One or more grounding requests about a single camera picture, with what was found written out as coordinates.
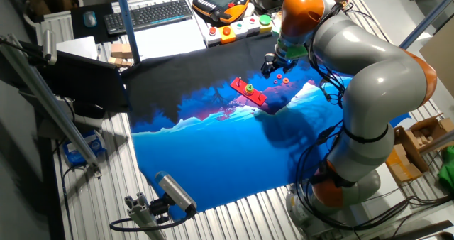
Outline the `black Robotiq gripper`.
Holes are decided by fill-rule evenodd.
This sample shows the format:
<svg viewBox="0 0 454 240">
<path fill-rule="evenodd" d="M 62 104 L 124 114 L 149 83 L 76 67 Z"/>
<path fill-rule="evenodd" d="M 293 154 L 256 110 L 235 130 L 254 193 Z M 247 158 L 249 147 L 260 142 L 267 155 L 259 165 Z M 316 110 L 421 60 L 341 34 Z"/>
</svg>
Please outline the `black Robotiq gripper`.
<svg viewBox="0 0 454 240">
<path fill-rule="evenodd" d="M 274 67 L 283 67 L 283 73 L 290 72 L 297 65 L 297 60 L 288 60 L 281 58 L 274 53 L 267 53 L 265 55 L 265 62 L 261 67 L 263 77 L 269 77 L 274 71 Z"/>
</svg>

